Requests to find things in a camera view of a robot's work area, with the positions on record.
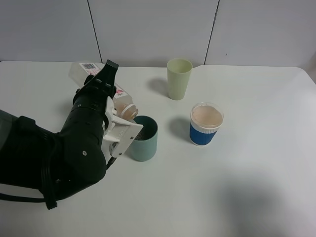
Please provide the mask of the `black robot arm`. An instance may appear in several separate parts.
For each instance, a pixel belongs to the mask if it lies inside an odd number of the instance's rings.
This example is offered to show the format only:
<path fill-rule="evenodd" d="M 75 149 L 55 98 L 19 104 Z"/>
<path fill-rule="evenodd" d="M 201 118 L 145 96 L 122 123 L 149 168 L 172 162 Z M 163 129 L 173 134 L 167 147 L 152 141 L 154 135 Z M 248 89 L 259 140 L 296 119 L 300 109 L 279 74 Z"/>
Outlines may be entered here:
<path fill-rule="evenodd" d="M 108 60 L 76 91 L 60 132 L 52 133 L 28 117 L 0 113 L 0 181 L 36 189 L 42 198 L 1 195 L 2 200 L 45 202 L 53 208 L 102 180 L 107 171 L 101 150 L 108 99 L 113 98 L 118 65 Z"/>

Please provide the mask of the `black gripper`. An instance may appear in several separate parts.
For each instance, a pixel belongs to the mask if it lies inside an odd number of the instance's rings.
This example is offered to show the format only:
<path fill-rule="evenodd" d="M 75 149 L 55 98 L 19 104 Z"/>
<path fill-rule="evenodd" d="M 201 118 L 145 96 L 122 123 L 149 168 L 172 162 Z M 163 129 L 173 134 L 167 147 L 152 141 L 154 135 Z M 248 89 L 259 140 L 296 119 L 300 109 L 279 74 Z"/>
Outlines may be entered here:
<path fill-rule="evenodd" d="M 60 150 L 100 150 L 107 97 L 116 93 L 115 77 L 119 65 L 107 60 L 96 75 L 89 75 L 73 98 L 71 111 L 59 132 Z"/>

